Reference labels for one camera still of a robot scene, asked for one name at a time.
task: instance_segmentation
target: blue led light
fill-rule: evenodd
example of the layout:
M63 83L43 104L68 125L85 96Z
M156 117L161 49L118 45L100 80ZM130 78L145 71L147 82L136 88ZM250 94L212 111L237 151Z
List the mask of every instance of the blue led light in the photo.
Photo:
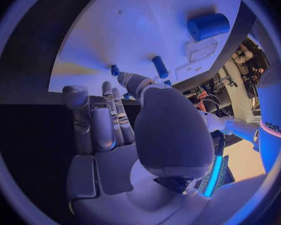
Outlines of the blue led light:
M223 159L222 156L216 156L216 158L215 158L213 170L212 170L208 185L203 194L205 197L209 198L215 189L215 186L216 186L216 183L218 180L218 176L219 176L219 173L221 170L222 159Z

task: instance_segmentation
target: glowing blue light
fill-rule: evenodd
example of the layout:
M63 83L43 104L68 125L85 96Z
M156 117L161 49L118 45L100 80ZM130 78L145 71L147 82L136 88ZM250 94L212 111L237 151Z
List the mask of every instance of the glowing blue light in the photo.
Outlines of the glowing blue light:
M203 194L205 197L210 197L213 193L213 190L215 189L215 186L216 186L216 183L218 180L218 176L219 176L220 170L221 170L222 159L223 159L222 156L216 156L216 158L215 158L213 170L212 170L208 185Z

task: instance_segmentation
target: white panel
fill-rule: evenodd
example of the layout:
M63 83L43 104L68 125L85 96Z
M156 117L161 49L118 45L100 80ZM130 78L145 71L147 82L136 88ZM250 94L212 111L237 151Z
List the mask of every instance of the white panel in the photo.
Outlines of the white panel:
M209 70L221 52L229 32L213 37L213 54L192 62L188 72L176 69L189 63L186 45L192 42L187 20L208 13L223 13L232 28L240 0L93 0L75 21L63 41L53 67L49 91L65 85L84 85L90 95L101 95L108 80L126 91L111 76L110 67L155 78L155 55L170 71L172 84Z

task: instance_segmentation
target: blue light strip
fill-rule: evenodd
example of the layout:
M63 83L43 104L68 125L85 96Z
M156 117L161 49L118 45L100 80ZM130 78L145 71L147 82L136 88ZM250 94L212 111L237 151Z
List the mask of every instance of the blue light strip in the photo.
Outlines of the blue light strip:
M216 158L215 158L213 170L212 170L208 185L203 194L205 197L209 198L215 189L215 186L216 186L216 183L218 180L218 176L219 176L219 173L221 170L222 159L223 159L222 156L216 156Z

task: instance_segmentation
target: blue object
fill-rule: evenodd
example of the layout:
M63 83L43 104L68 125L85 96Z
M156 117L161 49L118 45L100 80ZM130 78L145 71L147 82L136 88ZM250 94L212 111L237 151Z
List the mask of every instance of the blue object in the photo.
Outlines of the blue object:
M188 31L194 40L201 41L219 34L227 33L230 24L222 13L192 18L187 22Z
M213 194L213 191L215 189L215 186L217 184L217 180L218 180L218 177L220 174L222 159L223 159L222 156L216 156L216 158L215 158L212 173L211 173L208 185L203 194L205 197L209 198Z
M169 73L162 58L160 56L155 56L153 57L152 62L158 72L159 77L161 79L165 79L169 75Z
M111 66L111 75L116 77L117 75L119 75L119 73L120 73L120 69L118 68L118 66L112 65Z
M130 99L130 94L129 93L125 93L124 94L124 98L125 98L125 100L129 100Z
M167 85L169 85L169 86L172 86L172 84L171 84L171 81L170 81L170 80L166 80L166 81L164 81L163 83L164 83L164 84L167 84Z

